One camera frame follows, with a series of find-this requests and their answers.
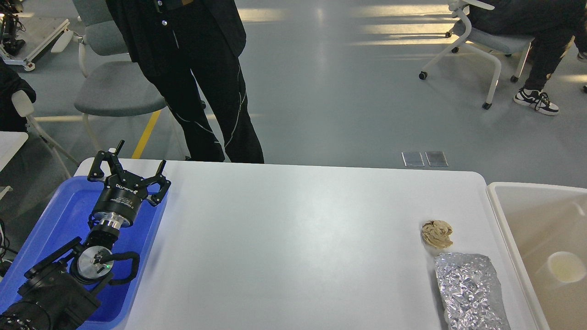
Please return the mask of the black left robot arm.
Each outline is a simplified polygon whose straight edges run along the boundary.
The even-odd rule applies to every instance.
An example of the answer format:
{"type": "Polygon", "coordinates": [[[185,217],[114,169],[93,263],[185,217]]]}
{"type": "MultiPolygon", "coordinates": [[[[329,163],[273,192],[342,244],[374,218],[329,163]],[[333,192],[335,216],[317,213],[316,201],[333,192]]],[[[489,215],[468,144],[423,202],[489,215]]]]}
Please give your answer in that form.
{"type": "Polygon", "coordinates": [[[98,151],[86,179],[58,188],[1,284],[3,330],[115,327],[126,316],[171,182],[98,151]]]}

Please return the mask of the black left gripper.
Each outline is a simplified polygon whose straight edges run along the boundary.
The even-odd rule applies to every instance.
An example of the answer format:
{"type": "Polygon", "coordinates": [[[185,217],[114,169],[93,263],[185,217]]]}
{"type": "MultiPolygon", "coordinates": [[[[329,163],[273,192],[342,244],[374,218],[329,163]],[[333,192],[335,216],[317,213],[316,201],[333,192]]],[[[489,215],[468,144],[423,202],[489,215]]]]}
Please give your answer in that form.
{"type": "Polygon", "coordinates": [[[90,167],[87,180],[104,182],[104,189],[89,216],[90,228],[103,223],[107,218],[111,218],[111,221],[116,221],[118,218],[119,224],[115,225],[116,228],[132,226],[143,200],[147,200],[149,204],[156,207],[163,201],[171,186],[170,180],[163,175],[166,160],[161,161],[157,172],[152,177],[143,178],[131,172],[125,172],[118,158],[124,143],[124,140],[120,140],[114,152],[99,150],[90,167]],[[101,169],[103,162],[109,165],[111,172],[109,177],[105,177],[101,169]],[[159,190],[150,194],[148,188],[153,185],[158,185],[159,190]]]}

